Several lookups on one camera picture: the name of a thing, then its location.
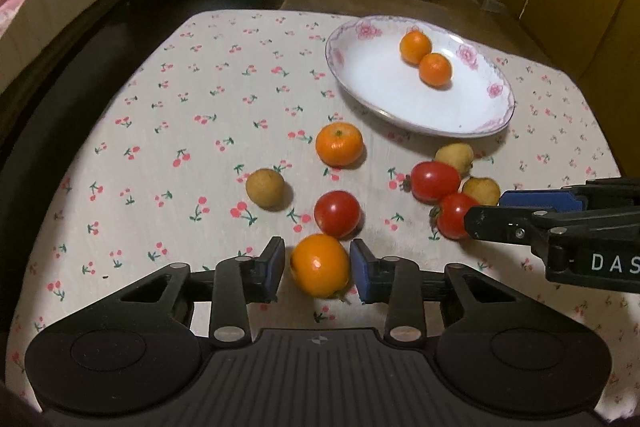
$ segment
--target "pink floral plate rim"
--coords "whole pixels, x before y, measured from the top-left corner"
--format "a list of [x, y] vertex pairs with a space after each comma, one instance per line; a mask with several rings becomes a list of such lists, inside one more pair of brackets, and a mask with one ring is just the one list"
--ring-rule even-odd
[[[481, 126], [479, 126], [476, 129], [474, 129], [474, 131], [471, 132], [471, 133], [443, 132], [443, 131], [440, 131], [440, 130], [437, 130], [437, 129], [428, 128], [428, 127], [424, 127], [424, 126], [418, 126], [418, 125], [409, 123], [407, 121], [400, 120], [398, 117], [396, 117], [396, 116], [394, 116], [392, 114], [389, 114], [387, 111], [383, 110], [382, 108], [377, 107], [377, 106], [373, 105], [372, 103], [366, 102], [365, 100], [362, 100], [359, 96], [357, 96], [355, 93], [353, 93], [350, 89], [348, 89], [340, 81], [340, 77], [338, 75], [337, 68], [336, 68], [335, 62], [334, 62], [334, 55], [338, 55], [338, 56], [341, 57], [341, 54], [340, 54], [339, 50], [334, 50], [334, 44], [335, 44], [335, 41], [337, 41], [337, 39], [340, 38], [340, 36], [345, 31], [348, 31], [348, 30], [351, 30], [353, 28], [356, 28], [356, 26], [358, 26], [358, 25], [366, 25], [367, 26], [367, 31], [364, 32], [364, 38], [365, 39], [372, 39], [372, 38], [375, 38], [375, 37], [378, 37], [378, 36], [382, 35], [382, 31], [379, 30], [378, 28], [376, 28], [375, 26], [373, 26], [374, 22], [395, 22], [395, 23], [407, 25], [408, 28], [411, 28], [412, 26], [416, 26], [416, 25], [428, 26], [430, 30], [432, 30], [434, 32], [437, 32], [437, 33], [447, 34], [448, 36], [451, 36], [452, 38], [454, 38], [456, 41], [460, 42], [461, 45], [468, 46], [468, 47], [472, 48], [476, 52], [477, 57], [481, 58], [482, 60], [484, 60], [485, 63], [488, 65], [488, 67], [493, 70], [496, 79], [501, 84], [500, 91], [506, 90], [507, 97], [508, 97], [508, 107], [507, 107], [507, 110], [505, 111], [505, 114], [501, 118], [496, 118], [496, 119], [489, 120], [489, 121], [485, 122]], [[450, 138], [466, 138], [466, 139], [474, 139], [474, 138], [482, 138], [482, 137], [485, 137], [485, 136], [491, 136], [493, 134], [496, 134], [496, 133], [502, 131], [503, 129], [505, 129], [505, 127], [508, 126], [509, 122], [511, 121], [511, 118], [513, 117], [513, 113], [515, 111], [516, 102], [515, 102], [515, 98], [513, 96], [513, 89], [511, 89], [510, 82], [504, 76], [504, 73], [502, 73], [502, 70], [498, 67], [498, 65], [495, 64], [494, 61], [492, 61], [490, 58], [488, 58], [482, 52], [478, 51], [478, 49], [476, 48], [474, 42], [469, 41], [467, 39], [464, 39], [464, 38], [460, 37], [459, 35], [448, 31], [447, 29], [441, 28], [440, 26], [436, 26], [436, 25], [428, 23], [426, 21], [421, 21], [421, 20], [418, 20], [418, 19], [411, 19], [411, 18], [406, 18], [406, 17], [399, 17], [399, 16], [395, 16], [395, 15], [371, 15], [371, 16], [357, 18], [357, 19], [345, 22], [345, 23], [341, 24], [340, 26], [338, 26], [331, 33], [331, 35], [329, 35], [329, 38], [326, 40], [326, 44], [324, 46], [324, 57], [326, 59], [326, 63], [327, 63], [327, 66], [329, 67], [329, 70], [332, 72], [332, 74], [333, 74], [334, 78], [336, 79], [336, 81], [338, 82], [340, 88], [345, 90], [357, 102], [361, 103], [364, 107], [367, 107], [369, 110], [372, 110], [373, 112], [377, 113], [382, 118], [385, 118], [385, 120], [390, 121], [394, 125], [397, 125], [398, 127], [405, 128], [405, 129], [408, 129], [408, 130], [412, 130], [414, 132], [418, 132], [419, 134], [429, 134], [431, 136], [442, 136], [442, 137], [450, 137]]]

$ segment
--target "robotic arm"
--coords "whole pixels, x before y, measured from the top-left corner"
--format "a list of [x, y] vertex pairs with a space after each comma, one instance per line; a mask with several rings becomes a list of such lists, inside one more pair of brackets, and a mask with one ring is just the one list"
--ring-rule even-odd
[[474, 239], [529, 245], [546, 279], [640, 293], [640, 179], [589, 180], [558, 190], [509, 190], [465, 216]]

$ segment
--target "tomato stem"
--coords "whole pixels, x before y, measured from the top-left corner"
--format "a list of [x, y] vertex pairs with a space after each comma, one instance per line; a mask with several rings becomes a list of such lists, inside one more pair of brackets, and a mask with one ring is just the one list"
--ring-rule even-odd
[[431, 223], [431, 229], [433, 230], [434, 227], [436, 227], [436, 223], [438, 220], [438, 216], [440, 215], [440, 207], [438, 205], [434, 206], [430, 211], [429, 211], [429, 221]]
[[403, 190], [404, 192], [411, 192], [411, 176], [409, 174], [407, 174], [404, 177], [404, 180], [402, 180], [400, 190]]

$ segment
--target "white plate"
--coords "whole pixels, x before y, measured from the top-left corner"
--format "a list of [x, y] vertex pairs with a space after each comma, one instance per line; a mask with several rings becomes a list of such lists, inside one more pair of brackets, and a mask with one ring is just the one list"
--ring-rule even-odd
[[[448, 89], [423, 84], [400, 57], [408, 31], [419, 29], [453, 67]], [[489, 136], [513, 115], [511, 86], [498, 67], [468, 41], [426, 22], [371, 16], [337, 28], [326, 42], [326, 61], [338, 83], [360, 103], [397, 126], [457, 138]]]

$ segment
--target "blue gripper pad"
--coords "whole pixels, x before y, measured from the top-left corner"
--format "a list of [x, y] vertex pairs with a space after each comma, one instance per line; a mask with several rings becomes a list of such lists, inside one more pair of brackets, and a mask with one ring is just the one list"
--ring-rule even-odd
[[356, 285], [360, 300], [367, 302], [370, 291], [369, 267], [360, 250], [353, 243], [349, 249], [349, 259], [351, 261], [351, 278]]
[[278, 291], [278, 286], [280, 286], [280, 279], [282, 278], [286, 261], [284, 241], [280, 241], [282, 243], [280, 245], [281, 248], [277, 248], [269, 260], [269, 263], [267, 264], [267, 274], [264, 280], [264, 287], [267, 291], [267, 295], [271, 298], [274, 298]]
[[498, 201], [501, 206], [552, 208], [556, 212], [581, 212], [586, 206], [583, 198], [564, 188], [556, 190], [507, 190]]

